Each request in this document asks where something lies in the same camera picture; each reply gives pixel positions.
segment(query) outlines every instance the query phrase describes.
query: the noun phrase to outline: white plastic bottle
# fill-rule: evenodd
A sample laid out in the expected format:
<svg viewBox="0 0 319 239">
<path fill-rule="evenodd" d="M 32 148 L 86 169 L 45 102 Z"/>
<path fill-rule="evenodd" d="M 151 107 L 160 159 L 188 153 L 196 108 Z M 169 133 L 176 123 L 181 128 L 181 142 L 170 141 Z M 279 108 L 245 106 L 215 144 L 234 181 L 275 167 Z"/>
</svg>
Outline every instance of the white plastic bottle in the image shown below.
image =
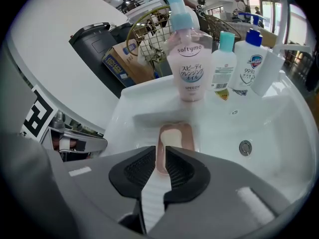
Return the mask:
<svg viewBox="0 0 319 239">
<path fill-rule="evenodd" d="M 247 32 L 246 40 L 235 43 L 237 66 L 228 86 L 234 90 L 247 90 L 254 82 L 259 69 L 264 63 L 267 49 L 261 46 L 263 36 L 260 35 L 257 25 L 260 18 L 257 14 L 239 13 L 252 15 L 254 29 Z"/>
<path fill-rule="evenodd" d="M 212 37 L 194 29 L 183 0 L 168 0 L 174 33 L 164 43 L 168 63 L 180 98 L 192 102 L 204 97 L 212 70 Z"/>
<path fill-rule="evenodd" d="M 220 32 L 219 49 L 213 52 L 211 58 L 213 70 L 209 77 L 209 90 L 222 91 L 227 88 L 237 64 L 237 58 L 233 52 L 234 40 L 233 33 Z"/>
</svg>

